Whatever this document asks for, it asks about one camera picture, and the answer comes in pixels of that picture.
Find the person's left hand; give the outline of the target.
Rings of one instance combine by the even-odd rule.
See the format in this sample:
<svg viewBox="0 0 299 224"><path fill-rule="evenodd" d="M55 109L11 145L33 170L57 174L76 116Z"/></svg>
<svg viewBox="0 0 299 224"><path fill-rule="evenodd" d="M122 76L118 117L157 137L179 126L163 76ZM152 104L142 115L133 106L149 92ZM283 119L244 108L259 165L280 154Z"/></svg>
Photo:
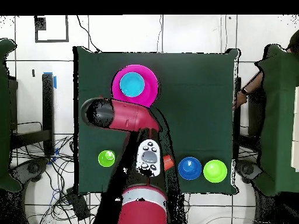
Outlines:
<svg viewBox="0 0 299 224"><path fill-rule="evenodd" d="M232 109L236 110L241 105L245 104L247 102L247 95L243 94L241 91L237 93L237 96L234 98Z"/></svg>

